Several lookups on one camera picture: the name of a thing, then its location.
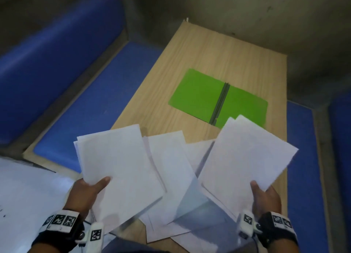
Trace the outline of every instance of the green binder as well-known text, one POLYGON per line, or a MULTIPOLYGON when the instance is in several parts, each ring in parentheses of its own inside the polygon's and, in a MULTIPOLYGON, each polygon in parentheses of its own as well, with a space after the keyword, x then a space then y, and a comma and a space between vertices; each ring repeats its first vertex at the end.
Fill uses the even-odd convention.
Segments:
POLYGON ((194 69, 186 72, 168 104, 219 128, 239 115, 263 127, 268 107, 264 99, 194 69))

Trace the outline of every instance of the wrist strap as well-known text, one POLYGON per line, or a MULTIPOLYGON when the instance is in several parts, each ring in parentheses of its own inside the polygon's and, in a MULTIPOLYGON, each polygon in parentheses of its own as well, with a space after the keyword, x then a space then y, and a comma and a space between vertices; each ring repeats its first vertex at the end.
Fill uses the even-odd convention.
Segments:
POLYGON ((61 253, 71 251, 77 246, 75 240, 84 231, 83 220, 76 211, 58 211, 46 219, 32 246, 44 243, 57 248, 61 253))
POLYGON ((267 212, 261 216, 258 223, 261 226, 262 234, 258 234, 257 237, 265 248, 279 239, 289 239, 298 245, 296 233, 289 218, 279 213, 267 212))

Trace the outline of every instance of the person's left hand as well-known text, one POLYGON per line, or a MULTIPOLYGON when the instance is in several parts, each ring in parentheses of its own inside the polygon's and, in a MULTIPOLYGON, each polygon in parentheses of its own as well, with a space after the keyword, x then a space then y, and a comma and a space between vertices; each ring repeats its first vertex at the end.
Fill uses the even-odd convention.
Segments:
POLYGON ((89 185, 83 179, 77 180, 73 184, 63 209, 79 212, 85 219, 99 192, 108 185, 110 180, 111 177, 107 176, 94 185, 89 185))

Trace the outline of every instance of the blue padded bench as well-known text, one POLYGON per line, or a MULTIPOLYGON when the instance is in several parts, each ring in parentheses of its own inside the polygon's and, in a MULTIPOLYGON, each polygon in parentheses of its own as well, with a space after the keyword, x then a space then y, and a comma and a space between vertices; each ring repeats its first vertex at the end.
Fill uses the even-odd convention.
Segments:
POLYGON ((0 145, 20 136, 121 34, 120 0, 81 0, 0 58, 0 145))
POLYGON ((329 106, 329 119, 345 215, 348 247, 351 252, 351 92, 332 101, 329 106))
POLYGON ((161 53, 129 42, 46 132, 34 153, 80 173, 73 141, 111 129, 161 53))
POLYGON ((287 204, 301 252, 328 253, 317 141, 310 109, 287 103, 287 141, 299 149, 287 170, 287 204))

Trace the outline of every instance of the forearm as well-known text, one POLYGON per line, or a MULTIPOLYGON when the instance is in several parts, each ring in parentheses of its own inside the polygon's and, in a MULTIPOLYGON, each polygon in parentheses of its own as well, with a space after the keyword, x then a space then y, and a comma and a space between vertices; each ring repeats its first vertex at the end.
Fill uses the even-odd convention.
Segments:
POLYGON ((268 247, 268 253, 298 253, 299 247, 295 242, 288 239, 279 239, 268 247))
POLYGON ((28 253, 60 253, 60 251, 51 245, 37 243, 32 246, 28 253))

